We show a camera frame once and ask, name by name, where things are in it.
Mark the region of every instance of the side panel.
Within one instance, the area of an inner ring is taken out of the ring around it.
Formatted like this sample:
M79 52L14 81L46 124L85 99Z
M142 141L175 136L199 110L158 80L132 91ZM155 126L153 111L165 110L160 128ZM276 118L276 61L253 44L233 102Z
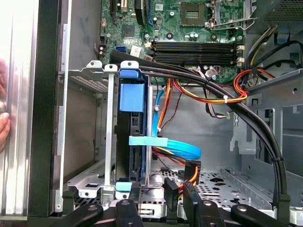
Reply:
M42 0L39 2L28 202L28 215L36 217L47 217L50 213L60 5L60 0Z

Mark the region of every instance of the small chip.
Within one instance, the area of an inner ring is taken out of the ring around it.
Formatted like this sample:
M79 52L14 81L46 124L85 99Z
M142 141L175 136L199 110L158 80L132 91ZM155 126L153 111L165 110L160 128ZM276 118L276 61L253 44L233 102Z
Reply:
M181 4L181 26L201 27L204 24L204 4Z
M156 4L155 10L156 11L163 11L163 4Z
M153 60L153 58L151 56L147 55L147 54L145 54L143 57L144 57L144 60L147 60L147 61L152 61Z
M134 25L123 25L123 38L134 38Z

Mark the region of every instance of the ram slot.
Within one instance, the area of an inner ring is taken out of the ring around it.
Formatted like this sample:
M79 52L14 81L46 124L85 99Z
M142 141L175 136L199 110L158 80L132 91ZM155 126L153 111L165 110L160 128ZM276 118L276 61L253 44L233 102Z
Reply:
M180 65L184 62L203 65L232 66L236 64L236 44L152 42L157 62Z

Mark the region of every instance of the black connector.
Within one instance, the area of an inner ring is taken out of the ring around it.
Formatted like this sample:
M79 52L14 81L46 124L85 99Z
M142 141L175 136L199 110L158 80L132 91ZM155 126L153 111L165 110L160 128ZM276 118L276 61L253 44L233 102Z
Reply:
M185 182L183 188L183 208L190 227L198 226L198 205L202 201L191 182Z
M100 47L104 47L104 48L107 47L107 37L106 36L103 36L103 35L100 36Z
M187 160L185 163L184 180L190 180L196 171L196 166L198 167L198 174L196 178L196 185L199 184L200 171L201 171L201 161Z
M163 188L166 205L171 211L176 211L178 209L178 186L168 177L165 177Z

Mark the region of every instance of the perforated metal panel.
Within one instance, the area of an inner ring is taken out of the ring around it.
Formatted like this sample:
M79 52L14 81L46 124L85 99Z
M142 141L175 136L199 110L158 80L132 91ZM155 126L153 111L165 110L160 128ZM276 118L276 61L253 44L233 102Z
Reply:
M76 81L80 82L81 84L84 84L97 92L107 92L107 81L106 81L106 83L104 83L104 82L97 81L97 80L86 79L81 76L76 76L76 77L72 76L71 78L75 79Z
M284 0L265 18L265 21L303 21L303 0Z

